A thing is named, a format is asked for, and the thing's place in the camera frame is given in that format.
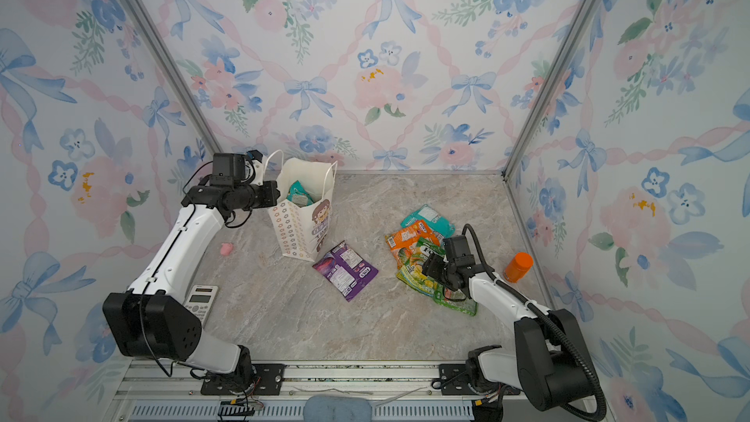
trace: floral wallpaper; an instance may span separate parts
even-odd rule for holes
[[[748,7],[602,0],[511,181],[619,422],[750,420]]]
[[[143,0],[225,150],[492,171],[579,1]]]
[[[0,419],[100,420],[130,361],[102,302],[209,155],[118,0],[3,0],[0,115]]]

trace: pink eraser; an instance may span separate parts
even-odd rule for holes
[[[231,243],[221,243],[221,250],[219,251],[219,254],[221,256],[229,256],[230,253],[234,251],[234,245]]]

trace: robotic arm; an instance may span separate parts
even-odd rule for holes
[[[469,249],[467,230],[474,239],[479,264]],[[484,260],[471,225],[464,226],[462,235],[444,239],[443,245],[447,262],[431,254],[422,273],[486,306],[515,334],[515,354],[498,345],[469,352],[466,373],[471,386],[522,388],[540,411],[561,406],[585,420],[603,420],[607,414],[605,396],[575,316],[566,309],[539,305],[497,277]],[[549,350],[547,341],[560,350]],[[596,399],[596,412],[569,404],[591,395]]]
[[[143,273],[124,293],[109,294],[103,311],[117,346],[129,357],[167,358],[206,370],[238,393],[256,380],[250,352],[201,329],[182,302],[203,252],[235,210],[276,205],[276,181],[263,182],[263,155],[215,154],[213,173],[185,194],[174,228]]]
[[[246,211],[249,218],[253,209],[276,205],[280,193],[275,181],[263,181],[262,158],[256,150],[247,155],[215,154],[212,174],[185,193],[175,226],[148,267],[125,292],[109,294],[104,301],[104,316],[123,355],[152,358],[168,376],[171,372],[161,358],[205,370],[201,379],[235,393],[255,383],[257,372],[248,349],[203,331],[198,317],[182,303],[214,235],[222,226],[236,228],[247,221],[228,225],[235,210]],[[464,236],[467,229],[478,264]],[[489,308],[514,330],[516,344],[516,354],[498,345],[470,352],[466,373],[473,388],[510,385],[522,388],[540,411],[562,406],[586,420],[604,419],[604,393],[575,316],[538,305],[497,278],[471,225],[464,227],[464,234],[444,239],[447,262],[431,255],[422,272]],[[560,350],[548,350],[547,341]],[[595,413],[569,405],[591,394],[597,402]]]

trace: vent grille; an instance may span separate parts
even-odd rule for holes
[[[305,400],[268,401],[266,407],[256,411],[248,420],[302,420]],[[130,420],[139,422],[158,420],[243,420],[244,416],[232,414],[244,411],[240,406],[219,406],[219,401],[137,401]],[[373,407],[373,420],[390,422],[411,420],[474,420],[470,401],[393,401]]]

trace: green snack package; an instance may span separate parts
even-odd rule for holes
[[[286,200],[297,204],[299,207],[307,207],[313,204],[313,198],[305,191],[305,188],[302,187],[302,183],[299,181],[295,181],[291,185]]]
[[[451,222],[427,204],[407,215],[407,218],[401,222],[401,228],[405,229],[417,220],[424,220],[440,241],[443,241],[444,238],[450,238],[453,236],[453,232],[456,230],[456,227]]]
[[[437,284],[432,299],[437,304],[455,309],[469,316],[476,315],[476,302],[471,298],[466,298],[461,290],[451,291]]]
[[[435,288],[438,286],[437,282],[431,277],[427,277],[421,272],[421,267],[431,252],[445,256],[441,247],[426,238],[419,238],[408,248],[402,248],[398,252],[398,262],[401,267],[396,273],[396,277],[401,282],[428,297],[434,297]]]

